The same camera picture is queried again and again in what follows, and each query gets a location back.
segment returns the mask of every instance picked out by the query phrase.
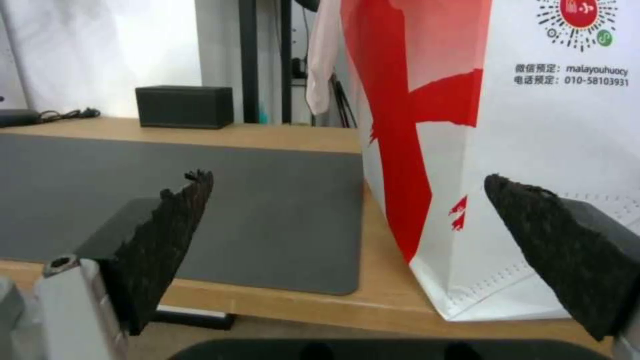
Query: black speaker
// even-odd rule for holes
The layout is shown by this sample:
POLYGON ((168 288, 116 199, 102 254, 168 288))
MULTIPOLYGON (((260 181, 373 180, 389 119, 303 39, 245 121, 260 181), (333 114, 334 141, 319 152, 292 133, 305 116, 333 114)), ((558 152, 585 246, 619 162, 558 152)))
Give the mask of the black speaker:
POLYGON ((220 129, 234 121, 231 88, 147 86, 136 99, 140 126, 220 129))

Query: shopping bag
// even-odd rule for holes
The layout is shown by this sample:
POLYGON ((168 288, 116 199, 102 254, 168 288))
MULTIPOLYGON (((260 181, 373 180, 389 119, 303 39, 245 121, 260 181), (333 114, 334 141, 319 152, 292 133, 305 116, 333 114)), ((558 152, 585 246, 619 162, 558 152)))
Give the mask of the shopping bag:
POLYGON ((638 13, 634 0, 321 3, 317 22, 333 28, 314 28, 307 99, 322 110, 318 45, 342 34, 365 177, 446 320, 568 316, 493 209, 487 175, 640 233, 638 13))

